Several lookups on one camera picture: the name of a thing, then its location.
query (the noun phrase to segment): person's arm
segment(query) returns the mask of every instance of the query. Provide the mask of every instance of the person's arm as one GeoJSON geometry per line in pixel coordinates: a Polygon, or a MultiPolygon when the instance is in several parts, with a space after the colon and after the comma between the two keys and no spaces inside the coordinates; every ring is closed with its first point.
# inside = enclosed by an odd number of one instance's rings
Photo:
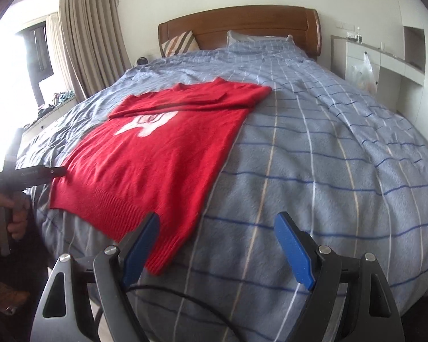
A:
{"type": "Polygon", "coordinates": [[[8,224],[8,232],[15,240],[22,239],[27,227],[27,211],[30,201],[26,194],[19,192],[8,198],[0,195],[0,207],[13,209],[13,220],[8,224]]]}

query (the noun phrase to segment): curtain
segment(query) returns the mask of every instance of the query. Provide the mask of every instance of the curtain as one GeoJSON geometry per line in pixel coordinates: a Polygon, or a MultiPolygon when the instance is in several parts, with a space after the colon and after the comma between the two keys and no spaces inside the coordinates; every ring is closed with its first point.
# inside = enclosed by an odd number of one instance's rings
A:
{"type": "Polygon", "coordinates": [[[46,17],[46,41],[54,75],[65,85],[64,91],[73,90],[58,13],[46,17]]]}
{"type": "Polygon", "coordinates": [[[87,97],[131,67],[115,0],[60,0],[59,14],[68,58],[87,97]]]}

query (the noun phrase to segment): bedspread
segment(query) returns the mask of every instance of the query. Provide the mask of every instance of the bedspread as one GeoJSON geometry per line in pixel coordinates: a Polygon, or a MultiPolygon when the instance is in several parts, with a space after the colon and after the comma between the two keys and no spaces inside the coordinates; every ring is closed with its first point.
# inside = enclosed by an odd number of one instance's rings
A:
{"type": "MultiPolygon", "coordinates": [[[[22,147],[18,165],[61,165],[129,94],[217,76],[273,91],[244,122],[195,234],[163,275],[145,272],[140,284],[204,300],[248,341],[283,341],[308,295],[274,236],[275,215],[287,211],[339,255],[374,253],[399,310],[411,307],[428,291],[428,144],[406,119],[293,44],[237,43],[130,69],[22,147]]],[[[49,188],[28,192],[54,256],[94,255],[111,243],[80,218],[49,210],[49,188]]],[[[334,336],[344,294],[340,288],[326,340],[334,336]]],[[[146,290],[130,300],[156,341],[235,340],[214,316],[176,296],[146,290]]]]}

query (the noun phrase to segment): red sweater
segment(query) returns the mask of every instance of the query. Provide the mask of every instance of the red sweater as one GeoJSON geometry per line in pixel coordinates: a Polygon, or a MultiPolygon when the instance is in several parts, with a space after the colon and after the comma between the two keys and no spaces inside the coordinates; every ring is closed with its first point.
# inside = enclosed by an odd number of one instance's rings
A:
{"type": "Polygon", "coordinates": [[[116,241],[155,211],[161,229],[146,267],[158,274],[193,232],[245,117],[270,91],[217,78],[128,96],[64,161],[51,208],[116,241]]]}

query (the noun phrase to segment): headboard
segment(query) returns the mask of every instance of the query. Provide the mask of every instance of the headboard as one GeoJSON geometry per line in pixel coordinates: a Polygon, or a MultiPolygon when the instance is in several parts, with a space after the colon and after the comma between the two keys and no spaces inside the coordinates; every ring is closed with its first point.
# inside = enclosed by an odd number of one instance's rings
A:
{"type": "Polygon", "coordinates": [[[246,5],[202,11],[169,20],[158,26],[162,43],[186,31],[193,31],[202,50],[225,47],[227,31],[255,36],[293,36],[295,44],[316,59],[322,50],[317,11],[299,6],[246,5]]]}

